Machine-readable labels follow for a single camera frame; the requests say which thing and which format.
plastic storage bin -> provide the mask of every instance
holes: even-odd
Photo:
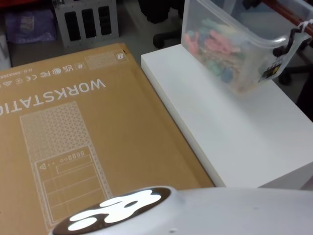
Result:
[[[313,7],[302,0],[279,2],[305,21],[313,18]],[[233,91],[244,93],[279,76],[309,38],[295,33],[289,52],[275,56],[294,28],[264,3],[246,10],[243,0],[186,0],[181,43]]]

floor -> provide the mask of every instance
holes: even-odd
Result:
[[[169,19],[165,22],[153,24],[147,21],[141,13],[138,0],[119,0],[117,4],[118,23],[120,36],[117,39],[107,40],[105,42],[93,44],[90,47],[73,47],[65,49],[62,45],[61,37],[57,41],[50,43],[33,43],[24,45],[9,44],[12,66],[32,63],[68,53],[73,53],[88,48],[100,47],[112,43],[126,43],[135,60],[140,64],[142,54],[156,50],[153,45],[153,36],[157,33],[176,30],[181,26],[181,20],[176,10],[172,9]],[[178,44],[179,40],[170,40],[166,42],[166,47]],[[309,59],[313,59],[311,48],[304,52]],[[295,55],[290,62],[290,66],[304,65],[305,62],[299,55]],[[277,85],[296,102],[307,74],[293,76],[291,86],[284,86],[275,81]]]

white device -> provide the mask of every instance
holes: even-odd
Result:
[[[306,235],[313,193],[283,189],[143,188],[70,216],[50,235]]]

white table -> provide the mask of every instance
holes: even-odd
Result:
[[[274,82],[235,96],[181,45],[141,66],[216,186],[300,189],[313,176],[313,124]]]

brown cardboard box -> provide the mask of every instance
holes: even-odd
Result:
[[[212,183],[125,45],[0,73],[0,233],[137,188]]]

